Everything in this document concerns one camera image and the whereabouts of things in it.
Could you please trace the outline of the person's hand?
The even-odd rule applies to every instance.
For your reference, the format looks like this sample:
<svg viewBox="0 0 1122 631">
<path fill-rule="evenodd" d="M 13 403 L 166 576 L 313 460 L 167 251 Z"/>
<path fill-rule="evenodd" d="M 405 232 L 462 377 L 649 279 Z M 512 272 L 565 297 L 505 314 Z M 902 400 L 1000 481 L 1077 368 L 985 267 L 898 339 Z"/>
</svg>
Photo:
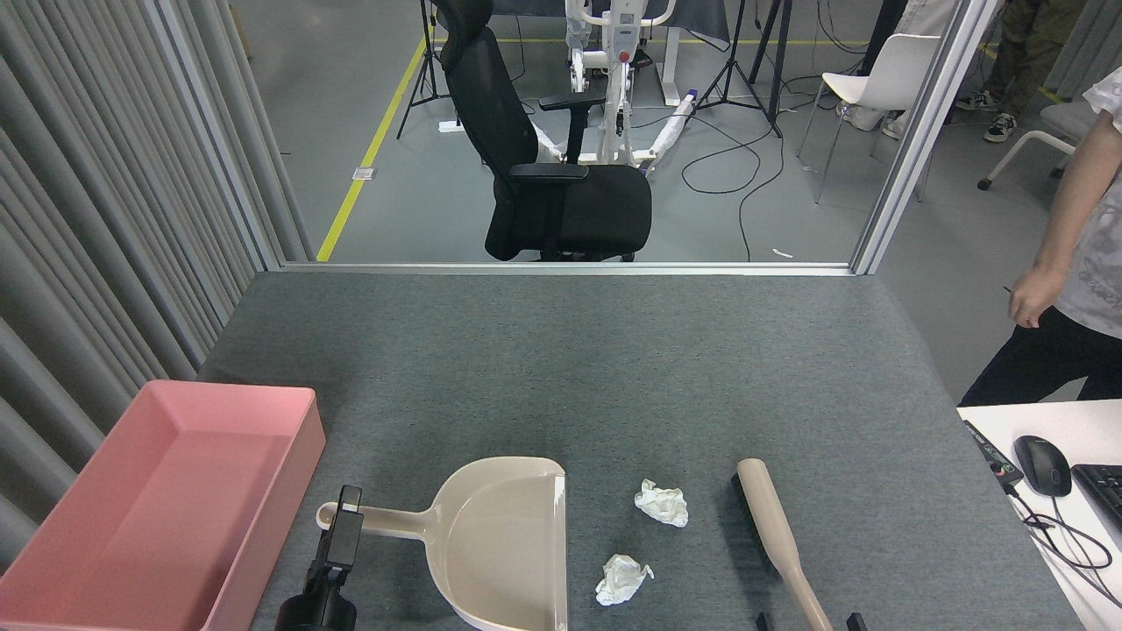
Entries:
<svg viewBox="0 0 1122 631">
<path fill-rule="evenodd" d="M 1067 275 L 1065 265 L 1032 263 L 1011 289 L 1008 316 L 1021 328 L 1039 328 L 1040 317 L 1061 294 Z"/>
</svg>

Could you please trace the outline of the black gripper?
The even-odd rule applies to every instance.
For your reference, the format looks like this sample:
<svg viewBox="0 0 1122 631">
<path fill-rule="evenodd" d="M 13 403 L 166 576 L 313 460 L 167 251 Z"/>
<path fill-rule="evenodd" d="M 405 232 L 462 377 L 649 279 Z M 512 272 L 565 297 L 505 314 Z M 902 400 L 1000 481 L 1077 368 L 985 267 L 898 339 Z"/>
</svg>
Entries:
<svg viewBox="0 0 1122 631">
<path fill-rule="evenodd" d="M 355 630 L 356 607 L 339 592 L 352 571 L 359 547 L 361 496 L 359 487 L 341 487 L 332 525 L 321 532 L 316 556 L 309 565 L 305 594 L 280 604 L 277 630 Z"/>
</svg>

